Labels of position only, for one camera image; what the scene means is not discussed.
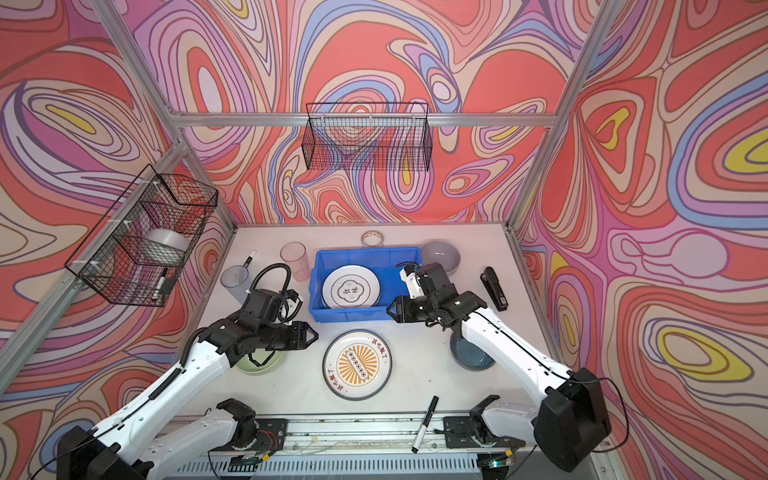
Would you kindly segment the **white plate flower outline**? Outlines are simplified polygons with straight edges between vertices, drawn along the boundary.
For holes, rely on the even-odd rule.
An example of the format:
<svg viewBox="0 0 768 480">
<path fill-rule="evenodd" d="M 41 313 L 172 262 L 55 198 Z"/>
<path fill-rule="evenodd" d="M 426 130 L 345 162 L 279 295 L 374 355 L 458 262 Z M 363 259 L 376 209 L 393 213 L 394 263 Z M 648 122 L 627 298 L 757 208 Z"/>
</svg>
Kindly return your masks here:
<svg viewBox="0 0 768 480">
<path fill-rule="evenodd" d="M 360 265 L 345 265 L 333 270 L 321 289 L 321 298 L 331 309 L 373 307 L 380 294 L 381 284 L 376 274 Z"/>
</svg>

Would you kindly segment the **white plate orange sunburst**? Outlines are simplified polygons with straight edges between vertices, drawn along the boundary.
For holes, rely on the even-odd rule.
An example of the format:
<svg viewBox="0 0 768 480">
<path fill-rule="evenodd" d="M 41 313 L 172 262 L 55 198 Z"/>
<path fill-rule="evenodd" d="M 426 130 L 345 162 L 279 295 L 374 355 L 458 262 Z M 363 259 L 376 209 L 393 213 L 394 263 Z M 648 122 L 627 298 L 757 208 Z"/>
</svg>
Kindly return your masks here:
<svg viewBox="0 0 768 480">
<path fill-rule="evenodd" d="M 322 361 L 326 386 L 348 401 L 363 401 L 377 395 L 389 382 L 393 355 L 379 334 L 365 329 L 338 336 Z"/>
</svg>

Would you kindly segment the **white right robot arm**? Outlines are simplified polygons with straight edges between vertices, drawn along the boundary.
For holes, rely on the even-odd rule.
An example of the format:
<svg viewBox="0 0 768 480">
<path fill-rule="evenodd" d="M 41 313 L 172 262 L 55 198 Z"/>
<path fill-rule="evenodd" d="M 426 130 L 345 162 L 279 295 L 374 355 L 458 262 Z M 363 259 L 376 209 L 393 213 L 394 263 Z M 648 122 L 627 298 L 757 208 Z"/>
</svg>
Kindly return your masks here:
<svg viewBox="0 0 768 480">
<path fill-rule="evenodd" d="M 398 323 L 452 330 L 509 373 L 534 403 L 532 409 L 488 402 L 480 423 L 496 437 L 535 444 L 564 472 L 572 472 L 611 434 L 600 379 L 586 368 L 573 371 L 546 356 L 507 326 L 471 291 L 461 293 L 438 263 L 400 264 L 407 295 L 388 315 Z"/>
</svg>

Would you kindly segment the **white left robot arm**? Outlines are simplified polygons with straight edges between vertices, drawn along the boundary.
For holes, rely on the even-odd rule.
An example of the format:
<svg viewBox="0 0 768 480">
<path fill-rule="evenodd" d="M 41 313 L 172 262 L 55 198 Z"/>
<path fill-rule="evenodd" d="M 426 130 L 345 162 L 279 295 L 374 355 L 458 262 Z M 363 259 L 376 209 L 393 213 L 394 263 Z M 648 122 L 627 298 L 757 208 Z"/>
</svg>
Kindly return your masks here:
<svg viewBox="0 0 768 480">
<path fill-rule="evenodd" d="M 317 332 L 296 318 L 301 307 L 293 289 L 256 289 L 239 310 L 197 329 L 178 362 L 134 400 L 90 429 L 74 427 L 61 436 L 57 478 L 163 479 L 213 449 L 252 449 L 263 430 L 254 410 L 234 398 L 167 437 L 157 435 L 242 358 L 258 350 L 304 350 L 316 341 Z"/>
</svg>

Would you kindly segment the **blue plastic bin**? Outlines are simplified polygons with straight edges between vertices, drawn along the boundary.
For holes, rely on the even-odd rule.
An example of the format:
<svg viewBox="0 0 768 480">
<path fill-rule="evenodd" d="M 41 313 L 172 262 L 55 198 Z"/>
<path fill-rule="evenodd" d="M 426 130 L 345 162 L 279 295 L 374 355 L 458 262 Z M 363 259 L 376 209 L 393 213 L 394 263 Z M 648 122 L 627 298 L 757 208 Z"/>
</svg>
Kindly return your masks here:
<svg viewBox="0 0 768 480">
<path fill-rule="evenodd" d="M 408 294 L 401 270 L 421 262 L 417 247 L 320 250 L 311 271 L 309 312 L 323 324 L 389 321 L 387 308 Z"/>
</svg>

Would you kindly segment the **green ceramic bowl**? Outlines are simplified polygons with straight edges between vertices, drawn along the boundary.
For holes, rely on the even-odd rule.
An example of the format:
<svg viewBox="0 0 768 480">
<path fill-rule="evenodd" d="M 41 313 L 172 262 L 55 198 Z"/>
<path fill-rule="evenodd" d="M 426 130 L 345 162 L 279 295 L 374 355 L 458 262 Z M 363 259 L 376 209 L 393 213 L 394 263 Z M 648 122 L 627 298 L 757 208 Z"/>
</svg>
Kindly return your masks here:
<svg viewBox="0 0 768 480">
<path fill-rule="evenodd" d="M 246 375 L 266 375 L 281 365 L 284 356 L 282 351 L 257 350 L 239 360 L 235 368 Z"/>
</svg>

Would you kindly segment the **grey purple bowl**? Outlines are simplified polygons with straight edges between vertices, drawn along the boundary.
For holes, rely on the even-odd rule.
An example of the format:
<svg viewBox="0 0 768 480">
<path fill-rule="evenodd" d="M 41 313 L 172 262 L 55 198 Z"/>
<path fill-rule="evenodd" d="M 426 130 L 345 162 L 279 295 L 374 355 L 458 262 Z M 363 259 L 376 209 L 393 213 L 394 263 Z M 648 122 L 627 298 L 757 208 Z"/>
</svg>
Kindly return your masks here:
<svg viewBox="0 0 768 480">
<path fill-rule="evenodd" d="M 420 247 L 424 265 L 439 263 L 448 275 L 453 274 L 461 262 L 459 250 L 445 240 L 430 240 Z"/>
</svg>

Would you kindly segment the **clear grey plastic cup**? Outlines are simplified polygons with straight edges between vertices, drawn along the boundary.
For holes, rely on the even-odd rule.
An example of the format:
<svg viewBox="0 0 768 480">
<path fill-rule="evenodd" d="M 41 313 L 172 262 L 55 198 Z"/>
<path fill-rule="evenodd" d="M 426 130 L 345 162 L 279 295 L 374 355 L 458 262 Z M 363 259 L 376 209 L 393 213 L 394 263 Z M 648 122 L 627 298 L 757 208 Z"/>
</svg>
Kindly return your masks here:
<svg viewBox="0 0 768 480">
<path fill-rule="evenodd" d="M 227 268 L 221 274 L 219 281 L 239 305 L 242 305 L 250 294 L 252 279 L 249 268 L 244 265 Z"/>
</svg>

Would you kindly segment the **black stapler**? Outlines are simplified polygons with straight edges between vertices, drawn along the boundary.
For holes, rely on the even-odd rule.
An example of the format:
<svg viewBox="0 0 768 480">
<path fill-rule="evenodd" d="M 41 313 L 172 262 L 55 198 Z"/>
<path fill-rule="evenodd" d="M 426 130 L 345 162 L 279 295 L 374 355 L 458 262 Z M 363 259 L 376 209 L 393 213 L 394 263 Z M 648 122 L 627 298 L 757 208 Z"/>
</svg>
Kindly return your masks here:
<svg viewBox="0 0 768 480">
<path fill-rule="evenodd" d="M 509 308 L 509 302 L 494 268 L 486 267 L 480 275 L 480 280 L 496 309 L 498 311 L 506 311 Z"/>
</svg>

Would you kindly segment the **dark blue ceramic bowl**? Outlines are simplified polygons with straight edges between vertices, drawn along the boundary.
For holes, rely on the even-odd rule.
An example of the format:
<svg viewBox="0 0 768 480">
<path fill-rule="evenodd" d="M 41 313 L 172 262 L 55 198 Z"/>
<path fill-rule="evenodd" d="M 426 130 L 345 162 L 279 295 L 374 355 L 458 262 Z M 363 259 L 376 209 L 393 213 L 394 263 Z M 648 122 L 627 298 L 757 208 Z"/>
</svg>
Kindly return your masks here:
<svg viewBox="0 0 768 480">
<path fill-rule="evenodd" d="M 452 333 L 450 350 L 454 360 L 466 370 L 484 371 L 495 365 L 490 355 L 463 338 L 460 333 Z"/>
</svg>

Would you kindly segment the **small black marker on table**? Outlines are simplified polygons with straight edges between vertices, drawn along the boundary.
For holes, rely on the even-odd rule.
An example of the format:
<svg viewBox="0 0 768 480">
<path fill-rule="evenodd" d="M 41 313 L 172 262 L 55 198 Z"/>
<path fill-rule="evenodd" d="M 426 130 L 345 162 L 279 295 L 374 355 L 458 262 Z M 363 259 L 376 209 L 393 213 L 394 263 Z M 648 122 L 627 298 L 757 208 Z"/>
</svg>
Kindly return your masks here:
<svg viewBox="0 0 768 480">
<path fill-rule="evenodd" d="M 256 251 L 256 250 L 252 250 L 252 251 L 249 253 L 249 255 L 247 256 L 246 260 L 243 262 L 242 266 L 243 266 L 243 267 L 245 267 L 245 268 L 248 268 L 248 267 L 249 267 L 249 265 L 251 264 L 252 260 L 253 260 L 253 259 L 254 259 L 254 257 L 256 256 L 256 253 L 257 253 L 257 251 Z"/>
</svg>

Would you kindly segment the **pink translucent cup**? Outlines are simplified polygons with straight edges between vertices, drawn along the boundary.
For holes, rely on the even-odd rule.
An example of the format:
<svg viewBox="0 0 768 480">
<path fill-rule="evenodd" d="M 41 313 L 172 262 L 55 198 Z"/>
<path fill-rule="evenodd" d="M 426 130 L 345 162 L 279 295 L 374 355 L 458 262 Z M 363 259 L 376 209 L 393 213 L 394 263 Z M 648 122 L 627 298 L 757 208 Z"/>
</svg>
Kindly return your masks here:
<svg viewBox="0 0 768 480">
<path fill-rule="evenodd" d="M 306 246 L 297 241 L 285 244 L 280 250 L 281 260 L 290 267 L 292 277 L 296 281 L 307 281 L 311 268 Z"/>
</svg>

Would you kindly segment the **white tape roll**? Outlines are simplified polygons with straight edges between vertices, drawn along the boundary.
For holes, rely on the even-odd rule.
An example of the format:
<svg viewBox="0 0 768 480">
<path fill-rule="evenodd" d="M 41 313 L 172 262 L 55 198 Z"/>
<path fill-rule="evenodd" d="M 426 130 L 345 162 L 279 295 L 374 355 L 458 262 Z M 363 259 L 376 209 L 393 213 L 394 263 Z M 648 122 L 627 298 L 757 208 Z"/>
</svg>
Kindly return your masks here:
<svg viewBox="0 0 768 480">
<path fill-rule="evenodd" d="M 164 229 L 151 229 L 140 244 L 142 256 L 152 264 L 176 266 L 182 262 L 189 248 L 189 241 L 180 233 Z"/>
</svg>

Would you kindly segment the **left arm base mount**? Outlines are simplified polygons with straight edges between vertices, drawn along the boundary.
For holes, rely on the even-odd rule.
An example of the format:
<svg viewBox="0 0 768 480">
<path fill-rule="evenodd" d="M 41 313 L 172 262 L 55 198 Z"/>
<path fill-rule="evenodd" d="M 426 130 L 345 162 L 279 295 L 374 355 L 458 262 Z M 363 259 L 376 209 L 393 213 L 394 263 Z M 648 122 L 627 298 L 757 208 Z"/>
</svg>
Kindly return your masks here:
<svg viewBox="0 0 768 480">
<path fill-rule="evenodd" d="M 208 408 L 205 415 L 233 420 L 231 438 L 213 451 L 253 451 L 257 455 L 272 455 L 284 448 L 288 421 L 283 418 L 258 418 L 255 411 L 240 400 L 229 398 Z"/>
</svg>

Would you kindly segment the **black marker on rail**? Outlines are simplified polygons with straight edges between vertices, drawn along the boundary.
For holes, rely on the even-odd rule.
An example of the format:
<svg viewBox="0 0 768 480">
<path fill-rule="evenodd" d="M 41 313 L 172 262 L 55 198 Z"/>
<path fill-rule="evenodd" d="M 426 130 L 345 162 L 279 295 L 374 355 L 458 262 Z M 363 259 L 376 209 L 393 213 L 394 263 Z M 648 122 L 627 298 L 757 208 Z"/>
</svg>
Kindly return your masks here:
<svg viewBox="0 0 768 480">
<path fill-rule="evenodd" d="M 420 426 L 417 430 L 416 437 L 411 445 L 411 452 L 413 454 L 417 454 L 420 450 L 420 447 L 424 441 L 424 437 L 426 436 L 427 429 L 429 427 L 429 424 L 432 420 L 432 417 L 437 409 L 437 405 L 439 402 L 438 396 L 433 396 L 430 404 L 428 406 L 427 411 L 425 412 L 425 415 L 420 423 Z"/>
</svg>

